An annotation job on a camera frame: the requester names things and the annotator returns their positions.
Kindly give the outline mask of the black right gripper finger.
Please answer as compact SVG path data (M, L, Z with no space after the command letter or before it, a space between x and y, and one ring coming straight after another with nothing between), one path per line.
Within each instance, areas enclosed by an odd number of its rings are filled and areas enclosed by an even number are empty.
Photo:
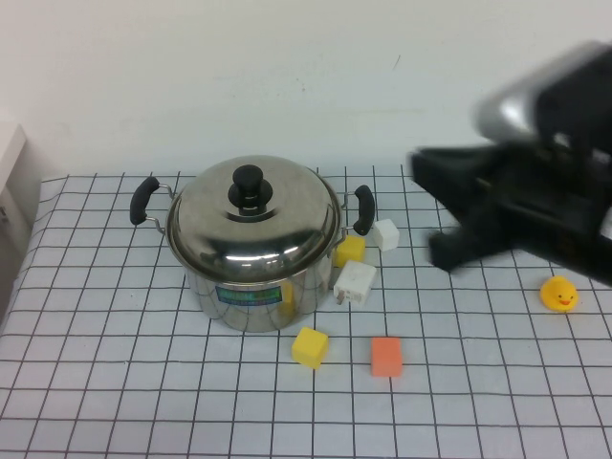
M519 238L513 226L464 225L448 232L432 233L428 239L431 264L445 272L453 272L469 263L509 251Z
M413 181L458 221L489 194L492 177L503 164L500 145L427 147L407 159Z

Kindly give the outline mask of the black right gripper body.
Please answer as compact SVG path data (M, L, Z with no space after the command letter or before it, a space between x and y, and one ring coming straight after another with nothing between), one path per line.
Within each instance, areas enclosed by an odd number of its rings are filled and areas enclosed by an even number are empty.
M604 285L611 283L611 156L588 147L501 143L489 194L460 222L513 226L522 249Z

